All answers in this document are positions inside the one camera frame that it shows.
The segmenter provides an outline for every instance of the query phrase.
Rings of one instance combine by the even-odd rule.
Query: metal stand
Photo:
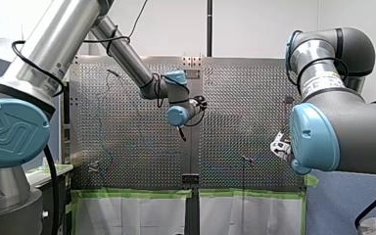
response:
[[[212,0],[207,4],[207,57],[212,57]]]
[[[182,184],[185,189],[191,189],[191,197],[185,204],[185,235],[200,235],[200,175],[182,175]]]

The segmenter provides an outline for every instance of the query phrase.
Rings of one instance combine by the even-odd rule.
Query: metal pole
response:
[[[212,0],[207,6],[207,57],[212,57]]]

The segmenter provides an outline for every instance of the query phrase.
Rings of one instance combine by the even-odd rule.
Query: green tape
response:
[[[75,235],[75,226],[77,224],[77,208],[78,208],[78,195],[71,192],[71,206],[72,206],[72,235]]]
[[[78,198],[136,198],[136,199],[178,199],[190,198],[190,190],[134,190],[134,189],[89,189],[73,190],[72,194]]]
[[[305,235],[306,234],[306,204],[307,202],[307,196],[304,196],[303,197],[303,200],[302,200],[302,222],[301,222],[301,234],[302,235]]]
[[[66,205],[66,214],[72,212],[71,204]]]
[[[312,174],[308,174],[305,177],[305,184],[307,186],[311,186],[313,188],[316,188],[317,185],[318,185],[318,183],[319,183],[319,179],[316,176],[312,175]]]
[[[202,198],[216,198],[216,197],[234,197],[247,196],[256,198],[275,198],[275,199],[302,199],[306,196],[305,193],[280,193],[263,190],[241,190],[241,189],[201,189],[200,197]]]

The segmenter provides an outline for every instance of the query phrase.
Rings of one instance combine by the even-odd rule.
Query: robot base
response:
[[[27,202],[0,211],[0,235],[39,235],[42,218],[42,193],[33,190]]]

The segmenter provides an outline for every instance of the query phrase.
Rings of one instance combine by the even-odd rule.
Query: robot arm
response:
[[[376,104],[358,94],[374,67],[369,38],[338,28],[300,33],[289,46],[287,64],[302,93],[290,117],[292,168],[300,174],[313,168],[376,174]],[[345,81],[340,73],[347,74]]]
[[[0,129],[0,142],[4,142],[1,132],[13,130],[15,136],[9,136],[6,141],[14,140],[11,148],[16,149],[7,150],[0,143],[0,167],[28,162],[47,144],[48,123],[55,111],[52,98],[60,89],[59,84],[87,33],[91,30],[99,40],[112,38],[112,32],[114,37],[121,36],[106,17],[112,3],[113,0],[54,1],[25,43],[24,58],[16,57],[0,77],[0,120],[4,126]],[[113,40],[110,52],[140,87],[143,98],[168,98],[170,124],[181,127],[206,108],[204,99],[189,98],[184,71],[171,71],[164,79],[154,79],[126,40]],[[18,126],[34,126],[31,131],[39,134],[39,138],[32,132],[28,136],[20,135]]]
[[[100,41],[112,37],[123,37],[108,16],[99,18],[91,28],[91,32]],[[204,97],[189,98],[184,71],[167,72],[163,75],[164,79],[159,79],[145,67],[127,40],[103,42],[103,45],[140,88],[142,98],[150,100],[167,98],[169,100],[170,108],[167,111],[167,118],[171,125],[181,127],[207,107]]]

